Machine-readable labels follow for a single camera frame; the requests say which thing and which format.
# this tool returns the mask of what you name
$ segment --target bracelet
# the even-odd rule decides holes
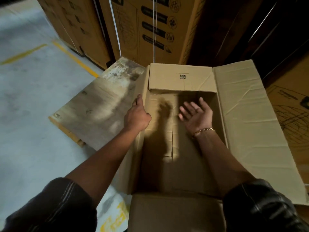
[[[213,128],[201,129],[201,130],[195,132],[194,134],[192,134],[192,136],[195,137],[195,134],[200,133],[200,132],[203,132],[203,131],[206,131],[206,130],[213,130],[213,131],[215,131]]]

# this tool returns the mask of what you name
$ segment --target forearm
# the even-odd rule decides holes
[[[237,185],[255,179],[226,148],[216,132],[207,130],[196,138],[222,196]]]
[[[80,164],[66,178],[79,184],[97,206],[138,132],[123,129],[109,143]]]

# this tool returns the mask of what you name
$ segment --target plywood board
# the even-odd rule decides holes
[[[120,58],[50,119],[75,138],[100,149],[122,129],[132,105],[135,81],[144,71],[137,63]]]

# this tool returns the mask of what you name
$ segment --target concrete floor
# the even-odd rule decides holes
[[[80,148],[47,117],[94,80],[68,54],[98,75],[102,70],[69,49],[64,53],[52,44],[55,39],[36,0],[0,9],[0,230],[8,215],[94,152]],[[97,208],[97,231],[125,230],[129,202],[110,186]]]

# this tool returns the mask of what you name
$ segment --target black sleeve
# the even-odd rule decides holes
[[[292,202],[271,185],[257,179],[232,189],[223,199],[227,232],[307,231]]]
[[[66,178],[52,180],[41,193],[6,219],[3,231],[95,231],[91,197]]]

